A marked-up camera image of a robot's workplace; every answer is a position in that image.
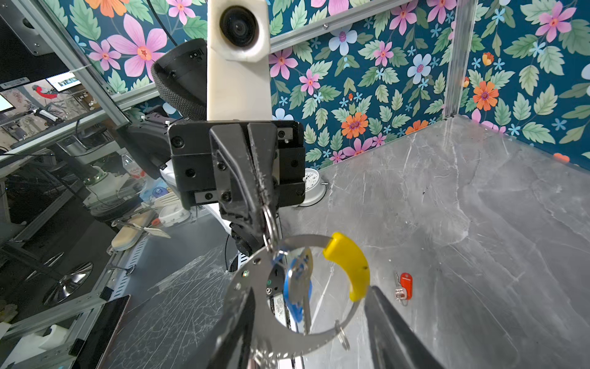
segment gray marble table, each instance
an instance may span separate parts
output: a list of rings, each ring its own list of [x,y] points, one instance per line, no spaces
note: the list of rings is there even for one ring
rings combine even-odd
[[[590,175],[456,117],[321,171],[327,194],[280,210],[283,236],[340,231],[371,282],[448,369],[590,367]],[[315,260],[313,330],[349,304]],[[394,273],[414,278],[407,306]],[[371,368],[362,310],[307,368]]]

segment yellow plastic handle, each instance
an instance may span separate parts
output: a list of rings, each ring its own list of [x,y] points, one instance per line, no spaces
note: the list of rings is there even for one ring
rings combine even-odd
[[[324,249],[326,260],[338,264],[350,279],[350,300],[357,302],[367,294],[371,272],[365,254],[353,240],[342,233],[332,235],[332,241]]]

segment scratched surface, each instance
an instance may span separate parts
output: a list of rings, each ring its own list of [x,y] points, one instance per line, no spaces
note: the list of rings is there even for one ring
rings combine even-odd
[[[322,172],[326,196],[280,210],[283,236],[341,231],[448,369],[590,367],[590,175],[463,118]],[[349,308],[348,282],[314,252],[312,332]],[[394,273],[414,278],[408,306]],[[306,368],[372,367],[362,310]]]
[[[104,368],[180,367],[221,317],[231,278],[223,259],[227,233],[210,215],[166,231],[172,238],[152,237],[132,274],[131,310]],[[228,249],[230,259],[235,246]]]

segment flower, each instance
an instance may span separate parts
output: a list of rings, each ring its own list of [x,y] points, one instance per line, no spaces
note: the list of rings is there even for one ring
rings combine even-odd
[[[295,68],[299,65],[295,58],[289,58],[288,56],[291,55],[293,52],[292,47],[287,47],[286,49],[279,50],[274,54],[270,54],[268,56],[268,63],[274,64],[270,69],[270,76],[276,77],[278,76],[278,71],[281,71],[281,76],[284,79],[288,80],[289,75],[289,68]]]
[[[86,0],[86,2],[93,9],[98,8],[100,5],[100,12],[102,13],[102,15],[109,18],[114,18],[115,12],[119,16],[125,14],[127,12],[127,8],[125,8],[125,5],[123,5],[123,3],[129,4],[129,0]]]
[[[285,115],[285,109],[279,107],[274,111],[273,120],[293,120],[293,116],[291,114]]]
[[[542,13],[539,16],[539,24],[541,24],[541,27],[535,32],[535,35],[541,36],[547,33],[547,41],[551,42],[555,40],[557,31],[561,33],[571,31],[572,25],[568,22],[564,22],[564,20],[572,18],[573,13],[576,12],[576,8],[568,8],[563,12],[561,10],[563,10],[563,4],[561,1],[558,1],[553,6],[551,14]]]
[[[342,123],[342,136],[346,136],[348,139],[358,137],[365,133],[367,126],[369,126],[367,115],[361,112],[357,112],[354,116],[349,115],[346,117],[344,123]]]
[[[312,44],[310,45],[311,47],[317,49],[317,47],[322,44],[320,41],[318,41],[318,38],[319,37],[311,39],[311,42],[312,42]]]
[[[473,120],[475,120],[477,123],[479,123],[480,120],[481,120],[481,111],[479,109],[474,110],[473,113],[471,114],[471,118]],[[489,120],[484,120],[481,123],[481,125],[484,126],[484,127],[486,127],[486,128],[488,128],[488,129],[491,129],[491,130],[493,130],[495,132],[500,132],[500,133],[506,132],[506,127],[505,126],[503,126],[502,128],[500,128],[497,125],[495,125],[494,123],[490,122]]]
[[[411,13],[417,5],[418,0],[412,0],[407,4],[396,6],[391,9],[391,14],[397,15],[397,17],[391,20],[391,23],[389,23],[389,29],[394,30],[399,26],[399,34],[403,35],[408,29],[407,23],[414,24],[418,20],[416,15]]]
[[[76,44],[78,44],[78,46],[80,46],[80,48],[83,48],[84,46],[86,46],[86,43],[80,42],[80,37],[78,35],[74,36],[74,41],[76,42]]]
[[[312,7],[321,8],[325,3],[326,0],[312,0]],[[348,9],[348,5],[348,0],[328,0],[328,13],[330,15],[342,13]]]
[[[494,69],[502,70],[502,66],[506,63],[502,63],[502,58],[498,58],[498,61],[494,63]]]
[[[561,161],[565,161],[566,163],[569,163],[569,156],[562,155],[559,152],[556,152],[555,154],[553,154],[553,157],[556,158],[557,160],[561,160]]]
[[[553,127],[555,127],[555,130],[559,130],[559,129],[565,130],[565,124],[567,122],[568,122],[567,120],[559,120],[559,118],[555,118],[555,123],[551,123],[551,125]]]
[[[350,30],[351,28],[352,24],[330,32],[334,36],[328,41],[330,50],[335,51],[340,47],[340,55],[348,54],[348,44],[354,44],[357,37],[356,31]]]
[[[340,150],[339,152],[333,151],[332,157],[330,158],[330,160],[333,161],[334,164],[339,163],[344,159],[346,159],[346,155],[344,155],[343,150]]]
[[[447,10],[454,9],[457,6],[457,0],[426,0],[428,6],[434,6],[430,13],[428,13],[428,22],[432,22],[438,14],[438,22],[443,24],[445,17],[447,16]]]
[[[384,136],[383,134],[379,133],[379,135],[373,137],[373,144],[371,146],[378,148],[379,146],[385,143],[386,138],[387,136]]]
[[[366,27],[366,28],[370,29],[371,26],[373,26],[373,23],[374,23],[374,21],[373,21],[372,17],[369,17],[369,18],[365,19],[365,24],[363,25],[363,28]]]
[[[422,122],[420,122],[420,120],[418,119],[417,121],[414,122],[414,124],[410,127],[408,127],[408,129],[406,129],[406,135],[409,135],[410,133],[414,133],[418,130],[421,130],[422,128],[426,128],[428,127],[428,121],[427,120],[423,120]]]
[[[520,130],[520,126],[516,126],[516,127],[515,127],[515,126],[514,126],[514,123],[512,123],[512,124],[510,125],[510,128],[508,128],[508,130],[510,131],[510,136],[514,136],[514,135],[517,135],[517,136],[519,136],[519,135],[520,135],[520,132],[519,132],[519,130]]]
[[[181,21],[182,25],[186,24],[186,18],[195,18],[196,14],[193,12],[192,9],[189,8],[189,5],[192,4],[191,0],[166,0],[166,2],[172,7],[168,10],[169,17],[176,17]]]
[[[354,143],[353,143],[353,147],[348,147],[348,148],[344,148],[344,150],[342,150],[342,152],[346,155],[346,156],[356,156],[359,154],[364,153],[365,151],[367,151],[371,145],[373,144],[373,137],[367,138],[363,144],[360,144],[360,138],[355,139]]]
[[[590,64],[588,64],[584,67],[584,69],[582,69],[582,78],[585,80],[590,80]],[[588,86],[586,94],[590,96],[590,86]]]
[[[452,40],[455,37],[455,27],[457,26],[457,21],[451,22],[451,33],[448,34],[448,39]]]
[[[161,28],[153,28],[149,31],[146,40],[142,26],[129,14],[125,14],[123,18],[123,27],[131,41],[121,35],[109,36],[107,41],[121,54],[134,55],[125,61],[125,74],[128,77],[139,77],[145,67],[147,76],[153,81],[152,64],[164,55],[164,53],[156,53],[156,51],[166,46],[168,42],[166,33]]]
[[[440,27],[438,26],[438,24],[436,24],[436,23],[435,23],[435,24],[434,24],[434,28],[430,30],[430,33],[432,33],[432,36],[431,36],[431,38],[438,37],[438,35],[440,34],[440,31],[442,31],[442,30],[443,30],[443,29],[442,29],[442,28],[440,28]]]
[[[90,47],[94,50],[93,53],[88,55],[88,58],[99,61],[100,60],[100,67],[107,71],[109,70],[109,65],[113,66],[114,69],[121,69],[121,66],[115,59],[121,57],[121,53],[118,51],[109,51],[110,45],[107,40],[103,40],[100,45],[95,43],[94,41],[89,41]]]
[[[471,64],[473,66],[474,69],[477,69],[479,67],[481,67],[481,59],[479,58],[473,58],[473,63]]]
[[[377,58],[375,60],[375,67],[381,64],[382,66],[387,65],[387,59],[394,56],[394,52],[390,51],[393,43],[387,43],[381,41],[379,43],[379,50],[373,51],[373,56]]]
[[[494,61],[494,55],[492,55],[491,53],[484,53],[481,58],[481,61],[483,62],[483,65],[489,66]]]
[[[543,55],[545,53],[545,50],[543,49],[545,45],[546,43],[541,43],[541,45],[539,45],[537,41],[533,42],[533,48],[529,49],[529,52],[533,53],[533,58],[536,58],[537,54]]]
[[[318,82],[319,79],[319,74],[316,73],[312,75],[312,70],[308,69],[305,76],[299,77],[299,82],[303,83],[301,85],[301,91],[303,92],[307,90],[307,93],[311,95],[313,93],[313,89],[320,88],[320,84]]]
[[[429,81],[428,78],[426,78],[426,79],[423,78],[422,83],[420,83],[420,85],[419,85],[420,89],[425,89],[426,87],[428,87],[428,81]]]
[[[498,11],[498,9],[494,10],[494,16],[491,18],[492,21],[496,21],[496,25],[498,25],[498,23],[500,21],[502,21],[502,23],[504,23],[506,20],[504,19],[504,13],[506,12],[506,9],[503,8],[502,10]]]
[[[451,12],[448,14],[448,17],[447,17],[447,23],[450,24],[454,20],[455,20],[455,11],[451,10]]]
[[[422,54],[414,57],[414,65],[408,68],[408,77],[414,77],[414,84],[418,84],[422,76],[426,77],[430,74],[431,67],[428,65],[430,59],[430,54],[426,54],[424,58],[422,58]]]
[[[494,89],[496,85],[492,82],[482,81],[480,85],[473,89],[473,101],[477,103],[477,108],[482,109],[485,111],[490,111],[492,106],[496,106],[498,104],[498,100],[496,99],[499,95],[498,90]]]

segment pink flower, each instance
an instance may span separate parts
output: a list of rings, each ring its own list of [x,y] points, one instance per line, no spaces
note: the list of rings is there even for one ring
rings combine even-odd
[[[333,161],[334,164],[336,164],[346,159],[346,155],[344,155],[343,151],[344,150],[340,150],[339,152],[334,151],[332,153],[333,156],[330,158],[330,160]]]
[[[428,6],[434,6],[430,13],[428,13],[428,22],[432,22],[438,14],[438,22],[443,24],[447,17],[447,10],[454,9],[457,6],[457,0],[426,0]]]
[[[178,15],[178,19],[181,20],[183,25],[186,24],[186,18],[195,18],[195,12],[189,8],[189,5],[192,4],[191,0],[166,0],[166,2],[172,7],[168,11],[168,15],[172,18]]]
[[[418,0],[413,0],[402,6],[396,6],[391,9],[391,14],[397,15],[389,24],[389,29],[394,30],[399,25],[399,34],[403,35],[408,28],[407,23],[414,24],[418,18],[414,13],[410,13],[418,5]]]
[[[473,111],[473,113],[471,114],[471,118],[473,120],[475,120],[477,123],[480,122],[481,120],[481,111],[479,109],[476,109]],[[495,125],[494,123],[490,122],[489,120],[484,120],[481,123],[482,126],[486,127],[487,129],[491,129],[495,132],[500,132],[500,133],[504,133],[506,132],[506,127],[503,126],[502,128],[498,127],[497,125]]]
[[[387,59],[394,56],[394,52],[390,51],[391,45],[392,43],[387,43],[387,45],[385,45],[385,42],[383,41],[379,43],[379,50],[373,51],[373,56],[377,58],[377,60],[375,60],[375,66],[381,64],[385,67],[387,65]]]
[[[564,22],[566,19],[570,19],[573,13],[576,12],[576,8],[568,8],[561,12],[563,4],[561,1],[555,3],[551,14],[543,13],[539,16],[541,27],[535,33],[537,36],[541,36],[547,33],[547,41],[551,42],[555,40],[557,31],[566,33],[572,30],[572,25],[568,22]]]
[[[109,70],[109,64],[113,66],[114,69],[121,69],[121,66],[115,61],[115,59],[121,57],[121,54],[114,50],[109,51],[110,45],[107,40],[103,40],[100,45],[94,41],[89,41],[88,43],[90,44],[92,50],[96,51],[95,53],[88,54],[88,57],[95,61],[100,60],[100,67],[104,71]]]
[[[357,138],[357,139],[355,139],[355,141],[353,143],[354,148],[353,147],[344,148],[344,150],[342,150],[342,152],[346,156],[356,156],[356,155],[362,154],[365,151],[367,151],[369,148],[371,148],[372,144],[373,144],[373,137],[367,138],[364,141],[364,143],[362,144],[362,146],[360,145],[360,138]]]
[[[306,77],[299,77],[299,81],[303,83],[303,85],[301,86],[301,91],[307,90],[307,93],[309,95],[312,95],[313,89],[320,88],[320,84],[317,82],[318,79],[320,79],[320,75],[316,73],[312,76],[312,70],[308,69],[306,72]]]
[[[145,67],[148,73],[147,76],[153,81],[152,64],[164,55],[164,53],[156,53],[155,51],[166,46],[168,42],[166,33],[161,28],[154,28],[149,31],[146,41],[142,26],[129,14],[125,14],[123,27],[132,42],[121,35],[109,36],[107,40],[118,52],[135,55],[125,62],[125,74],[129,77],[139,77],[142,75],[143,68]]]
[[[448,35],[448,39],[449,39],[449,40],[452,40],[452,39],[453,39],[453,37],[455,37],[455,26],[457,26],[457,21],[453,21],[453,22],[451,22],[451,30],[452,30],[452,31],[451,31],[451,33],[449,33],[449,35]]]
[[[293,52],[292,47],[287,47],[284,50],[279,50],[274,54],[268,56],[268,63],[274,64],[270,69],[270,76],[278,76],[278,71],[281,71],[281,76],[284,79],[289,79],[289,68],[295,68],[299,65],[295,58],[287,58]]]
[[[312,8],[321,8],[326,0],[312,0]],[[330,15],[342,13],[348,9],[348,0],[328,0],[328,13]]]
[[[386,138],[387,136],[384,136],[383,134],[379,133],[378,136],[373,137],[373,144],[371,146],[378,148],[379,146],[385,143]]]

